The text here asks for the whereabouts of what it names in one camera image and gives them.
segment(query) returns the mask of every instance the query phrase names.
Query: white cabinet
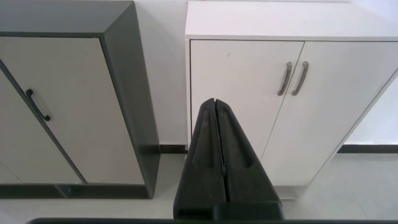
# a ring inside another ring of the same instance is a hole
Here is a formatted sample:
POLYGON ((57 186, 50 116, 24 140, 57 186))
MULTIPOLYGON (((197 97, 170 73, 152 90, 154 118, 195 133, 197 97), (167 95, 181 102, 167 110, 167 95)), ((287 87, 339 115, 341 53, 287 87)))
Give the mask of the white cabinet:
POLYGON ((397 69, 397 52, 398 42, 304 44, 261 159, 274 185, 311 182, 397 69))
POLYGON ((185 37, 188 141, 223 100, 277 186, 308 185, 398 74, 398 27, 348 2, 192 1, 185 37))
POLYGON ((2 71, 0 105, 0 183, 80 183, 2 71))
POLYGON ((261 157, 284 98, 285 91, 280 95, 277 92, 285 80, 287 87, 302 45, 283 41, 191 41, 193 127, 204 101, 223 100, 261 157))

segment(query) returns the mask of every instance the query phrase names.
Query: black baseboard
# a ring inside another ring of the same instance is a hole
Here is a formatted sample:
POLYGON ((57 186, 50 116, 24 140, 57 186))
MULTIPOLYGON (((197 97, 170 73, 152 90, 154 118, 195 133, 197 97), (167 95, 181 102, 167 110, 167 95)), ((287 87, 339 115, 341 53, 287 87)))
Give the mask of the black baseboard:
POLYGON ((145 185, 4 184, 1 199, 150 199, 145 185))
MULTIPOLYGON (((186 154, 186 145, 160 145, 160 153, 162 154, 186 154)), ((356 145, 345 144, 337 153, 398 153, 398 145, 356 145)))
POLYGON ((160 153, 162 154, 186 154, 186 145, 160 145, 160 153))
POLYGON ((345 144, 337 153, 398 153, 398 145, 356 145, 356 144, 345 144))

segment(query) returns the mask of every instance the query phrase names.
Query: gray cabinet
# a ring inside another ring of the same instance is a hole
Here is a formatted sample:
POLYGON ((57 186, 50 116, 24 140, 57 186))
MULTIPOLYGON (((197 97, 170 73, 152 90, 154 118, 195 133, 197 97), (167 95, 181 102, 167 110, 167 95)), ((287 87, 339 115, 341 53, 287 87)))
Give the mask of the gray cabinet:
POLYGON ((12 158, 3 164, 22 182, 123 184, 152 197, 159 140, 134 3, 0 7, 0 75, 2 88, 11 86, 1 103, 19 106, 0 114, 0 155, 12 158), (10 129, 13 116, 18 128, 10 129))

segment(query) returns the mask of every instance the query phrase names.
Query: white tile floor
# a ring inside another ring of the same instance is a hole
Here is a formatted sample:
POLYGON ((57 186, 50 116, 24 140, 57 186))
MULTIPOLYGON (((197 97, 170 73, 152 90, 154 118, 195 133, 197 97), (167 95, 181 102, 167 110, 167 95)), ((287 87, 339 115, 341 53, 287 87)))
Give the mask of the white tile floor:
MULTIPOLYGON (((1 223, 37 217, 172 218, 184 155, 164 154, 153 200, 0 200, 1 223)), ((398 154, 337 154, 298 200, 288 219, 398 220, 398 154)))

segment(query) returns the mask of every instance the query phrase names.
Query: white cabinet door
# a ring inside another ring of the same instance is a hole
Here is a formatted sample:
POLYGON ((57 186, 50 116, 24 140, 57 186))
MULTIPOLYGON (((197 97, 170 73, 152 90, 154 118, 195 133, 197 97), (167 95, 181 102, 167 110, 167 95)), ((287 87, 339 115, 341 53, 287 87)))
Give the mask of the white cabinet door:
POLYGON ((192 130, 209 98, 229 104, 261 157, 284 93, 287 63, 292 72, 303 42, 191 40, 192 130))
POLYGON ((0 57, 87 182, 144 184, 99 39, 1 37, 0 57))
POLYGON ((1 70, 0 163, 3 164, 0 167, 2 184, 80 183, 78 176, 1 70))
POLYGON ((21 184, 22 182, 12 172, 0 163, 0 184, 21 184))
POLYGON ((397 69, 397 52, 398 42, 304 44, 261 160, 274 185, 311 182, 397 69))

